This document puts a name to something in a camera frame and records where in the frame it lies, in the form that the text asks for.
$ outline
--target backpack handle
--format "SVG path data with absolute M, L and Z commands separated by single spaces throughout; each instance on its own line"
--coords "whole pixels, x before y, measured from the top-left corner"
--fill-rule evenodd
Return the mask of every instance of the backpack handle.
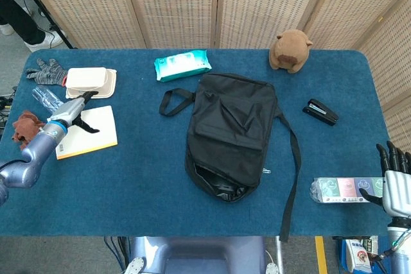
M 183 98 L 186 98 L 186 99 L 183 102 L 181 102 L 177 107 L 175 107 L 173 110 L 166 113 L 166 108 L 168 104 L 170 104 L 170 100 L 173 94 L 178 94 L 179 96 L 182 96 Z M 192 102 L 194 101 L 195 101 L 194 92 L 190 92 L 182 88 L 176 88 L 173 90 L 169 90 L 169 91 L 166 91 L 166 93 L 164 93 L 164 96 L 162 97 L 159 112 L 163 116 L 171 117 L 171 116 L 174 116 L 175 114 L 178 114 L 181 110 L 185 109 L 188 105 L 192 104 Z

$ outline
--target yellow notebook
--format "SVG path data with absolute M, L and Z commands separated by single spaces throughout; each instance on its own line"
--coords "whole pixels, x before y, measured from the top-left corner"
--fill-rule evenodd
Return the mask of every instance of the yellow notebook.
M 116 124 L 111 106 L 83 110 L 82 119 L 100 132 L 91 134 L 76 125 L 70 126 L 69 132 L 56 147 L 58 160 L 117 144 Z

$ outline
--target backpack strap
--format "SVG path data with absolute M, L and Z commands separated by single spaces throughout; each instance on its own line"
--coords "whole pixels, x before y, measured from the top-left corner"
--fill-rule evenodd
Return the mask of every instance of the backpack strap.
M 283 213 L 283 221 L 281 223 L 281 231 L 280 231 L 280 241 L 287 242 L 288 235 L 290 233 L 291 214 L 293 210 L 295 193 L 297 190 L 298 175 L 300 173 L 300 168 L 301 168 L 301 153 L 300 153 L 300 147 L 298 145 L 297 137 L 295 136 L 293 130 L 291 129 L 290 124 L 288 123 L 287 119 L 285 119 L 285 116 L 283 112 L 280 111 L 279 107 L 277 107 L 277 114 L 275 116 L 278 117 L 281 123 L 283 123 L 290 130 L 290 144 L 291 144 L 291 150 L 293 152 L 294 164 L 295 164 L 294 183 L 293 183 L 293 187 L 291 188 L 290 195 L 288 195 L 288 199 L 285 205 L 285 209 Z
M 185 98 L 185 100 L 183 102 L 181 102 L 173 110 L 166 113 L 166 108 L 167 108 L 168 104 L 170 104 L 170 100 L 171 100 L 171 97 L 173 96 L 173 94 L 178 94 L 179 96 L 182 96 L 183 98 Z M 164 93 L 164 96 L 162 97 L 159 112 L 163 116 L 171 117 L 171 116 L 174 116 L 175 114 L 178 114 L 181 110 L 185 109 L 188 105 L 192 104 L 192 102 L 194 102 L 194 101 L 195 101 L 195 93 L 194 92 L 190 92 L 186 89 L 181 89 L 181 88 L 176 88 L 176 89 L 173 89 L 173 90 L 169 90 L 169 91 L 166 91 L 166 93 Z

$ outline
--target black backpack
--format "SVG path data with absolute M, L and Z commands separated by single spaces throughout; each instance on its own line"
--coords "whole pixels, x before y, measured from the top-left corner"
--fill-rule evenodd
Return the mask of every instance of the black backpack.
M 185 100 L 166 113 L 173 94 Z M 240 200 L 259 185 L 274 118 L 290 130 L 295 179 L 280 233 L 280 240 L 287 241 L 301 155 L 297 138 L 278 107 L 273 85 L 235 74 L 207 73 L 195 93 L 185 89 L 167 91 L 160 114 L 174 116 L 192 102 L 186 171 L 194 183 L 223 201 Z

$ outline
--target black stapler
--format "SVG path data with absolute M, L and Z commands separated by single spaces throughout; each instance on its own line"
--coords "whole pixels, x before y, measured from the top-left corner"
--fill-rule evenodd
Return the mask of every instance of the black stapler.
M 334 125 L 338 120 L 336 113 L 316 99 L 310 99 L 308 101 L 308 106 L 305 106 L 302 111 L 328 125 Z

